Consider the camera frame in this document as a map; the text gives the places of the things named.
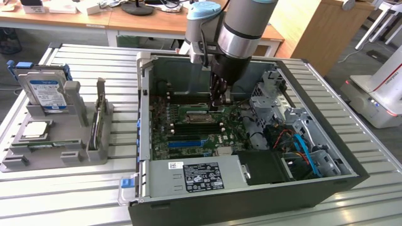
motherboard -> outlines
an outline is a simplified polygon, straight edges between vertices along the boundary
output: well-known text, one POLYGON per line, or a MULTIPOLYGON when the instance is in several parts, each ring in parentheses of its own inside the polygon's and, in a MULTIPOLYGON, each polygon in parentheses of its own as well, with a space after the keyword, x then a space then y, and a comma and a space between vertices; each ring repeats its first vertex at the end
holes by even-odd
POLYGON ((210 111, 199 98, 153 96, 153 160, 231 155, 247 148, 242 102, 210 111))

power supply label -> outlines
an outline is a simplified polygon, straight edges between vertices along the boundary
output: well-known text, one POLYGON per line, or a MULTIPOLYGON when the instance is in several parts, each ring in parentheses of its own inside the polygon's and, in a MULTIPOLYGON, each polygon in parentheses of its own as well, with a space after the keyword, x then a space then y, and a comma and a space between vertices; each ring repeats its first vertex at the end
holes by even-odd
POLYGON ((225 189, 217 162, 185 165, 183 171, 187 192, 225 189))
POLYGON ((31 80, 30 85, 40 105, 51 110, 64 109, 67 102, 59 92, 59 82, 52 80, 31 80))

wooden desk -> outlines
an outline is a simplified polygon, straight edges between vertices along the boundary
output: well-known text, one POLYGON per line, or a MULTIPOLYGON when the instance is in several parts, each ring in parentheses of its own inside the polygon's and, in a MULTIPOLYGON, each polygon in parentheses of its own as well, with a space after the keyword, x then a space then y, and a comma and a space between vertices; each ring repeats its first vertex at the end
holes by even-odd
POLYGON ((12 12, 0 12, 0 27, 106 34, 111 11, 87 16, 82 13, 55 14, 48 13, 48 8, 46 10, 47 13, 44 14, 26 14, 19 2, 12 12))
MULTIPOLYGON (((215 2, 223 5, 225 1, 215 0, 215 2)), ((122 8, 115 8, 108 22, 108 40, 112 40, 118 35, 185 39, 187 12, 186 8, 177 14, 155 10, 150 16, 134 16, 127 14, 122 8)), ((261 45, 269 47, 266 56, 273 57, 275 55, 283 41, 285 39, 275 28, 267 26, 261 40, 261 45)), ((116 43, 110 42, 110 46, 116 46, 116 43)))
MULTIPOLYGON (((215 2, 223 5, 226 0, 215 0, 215 2)), ((0 27, 100 33, 107 35, 108 45, 116 47, 118 35, 185 39, 187 12, 186 8, 178 14, 155 10, 150 16, 134 16, 118 7, 114 8, 114 11, 100 12, 90 16, 82 13, 26 14, 22 4, 18 3, 15 11, 0 12, 0 27)), ((261 41, 261 45, 269 47, 267 56, 274 56, 283 41, 279 32, 273 26, 267 26, 261 41)))

green circuit board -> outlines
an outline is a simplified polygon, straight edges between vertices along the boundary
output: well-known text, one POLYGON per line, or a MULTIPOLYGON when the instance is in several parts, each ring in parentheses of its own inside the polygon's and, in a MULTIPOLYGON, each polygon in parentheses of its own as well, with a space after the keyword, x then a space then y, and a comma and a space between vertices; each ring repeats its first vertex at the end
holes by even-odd
POLYGON ((179 105, 153 97, 153 160, 218 156, 219 147, 242 150, 249 140, 235 104, 210 112, 203 103, 179 105))

wooden cabinet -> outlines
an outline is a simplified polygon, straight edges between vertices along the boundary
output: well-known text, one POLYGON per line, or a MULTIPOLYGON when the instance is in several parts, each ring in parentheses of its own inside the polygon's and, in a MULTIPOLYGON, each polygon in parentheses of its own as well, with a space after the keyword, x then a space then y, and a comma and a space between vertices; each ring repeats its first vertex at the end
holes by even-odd
POLYGON ((307 59, 325 76, 374 10, 357 2, 344 11, 342 0, 279 0, 270 23, 285 38, 275 57, 307 59))

